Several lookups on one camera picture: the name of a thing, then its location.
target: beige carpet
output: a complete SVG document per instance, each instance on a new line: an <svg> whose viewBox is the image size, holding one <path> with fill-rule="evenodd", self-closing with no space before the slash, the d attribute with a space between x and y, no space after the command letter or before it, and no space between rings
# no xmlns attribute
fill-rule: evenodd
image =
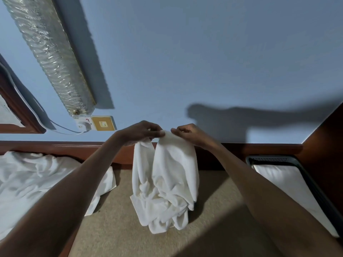
<svg viewBox="0 0 343 257"><path fill-rule="evenodd" d="M84 218L70 257L281 256L226 172L200 171L190 223L181 231L170 228L156 235L138 221L129 198L131 174L115 171L118 186L96 213Z"/></svg>

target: person's right hand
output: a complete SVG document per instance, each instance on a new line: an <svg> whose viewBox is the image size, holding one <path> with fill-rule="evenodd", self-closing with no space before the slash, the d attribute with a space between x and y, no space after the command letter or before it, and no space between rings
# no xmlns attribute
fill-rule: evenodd
<svg viewBox="0 0 343 257"><path fill-rule="evenodd" d="M176 136L184 138L186 141L200 146L205 150L210 150L219 144L219 142L193 123L179 126L177 129L172 128L170 131Z"/></svg>

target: crumpled white fabric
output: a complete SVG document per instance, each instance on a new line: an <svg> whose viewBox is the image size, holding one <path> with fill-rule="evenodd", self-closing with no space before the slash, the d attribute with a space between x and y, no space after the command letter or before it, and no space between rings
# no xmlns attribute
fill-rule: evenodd
<svg viewBox="0 0 343 257"><path fill-rule="evenodd" d="M8 151L0 156L0 240L50 188L81 163L69 157ZM86 212L91 215L100 196L116 187L110 167Z"/></svg>
<svg viewBox="0 0 343 257"><path fill-rule="evenodd" d="M135 145L130 197L139 222L153 234L188 224L198 197L199 172L194 146L166 131L156 150L147 140Z"/></svg>
<svg viewBox="0 0 343 257"><path fill-rule="evenodd" d="M268 179L290 198L305 208L334 237L339 237L335 227L326 217L308 188L299 169L295 166L254 165L255 170Z"/></svg>

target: electrical wire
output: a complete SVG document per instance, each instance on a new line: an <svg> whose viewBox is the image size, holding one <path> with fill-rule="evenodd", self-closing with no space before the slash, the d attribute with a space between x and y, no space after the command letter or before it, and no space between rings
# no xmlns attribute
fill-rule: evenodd
<svg viewBox="0 0 343 257"><path fill-rule="evenodd" d="M36 117L38 123L46 130L50 130L50 131L53 131L55 133L59 133L59 134L65 134L65 135L80 135L80 134L83 134L83 133L86 133L87 131L84 131L84 132L79 132L77 134L70 134L70 133L61 133L59 131L56 131L56 130L52 130L48 127L46 127L40 120L40 118L38 117L38 115L36 114L36 112L32 109L32 107L28 104L28 102L25 100L25 98L23 97L23 95L20 93L20 91L18 90L18 87L15 85L14 81L13 81L13 78L11 76L11 73L8 71L8 69L0 62L0 66L2 67L2 69L6 72L7 76L8 76L8 79L10 80L12 86L14 87L15 91L17 92L17 94L20 96L20 98L23 100L23 102L25 103L25 105L30 109L30 111L33 113L33 115Z"/></svg>

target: black tray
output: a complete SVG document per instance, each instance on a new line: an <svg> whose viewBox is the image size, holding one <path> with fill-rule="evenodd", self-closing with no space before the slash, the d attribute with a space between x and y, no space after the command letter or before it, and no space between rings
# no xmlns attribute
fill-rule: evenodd
<svg viewBox="0 0 343 257"><path fill-rule="evenodd" d="M295 166L299 169L302 177L304 178L308 188L317 200L319 206L322 208L324 214L335 227L338 235L343 237L343 216L337 208L331 203L328 197L315 183L310 174L303 168L297 158L287 155L250 155L246 157L246 163L252 165L286 165Z"/></svg>

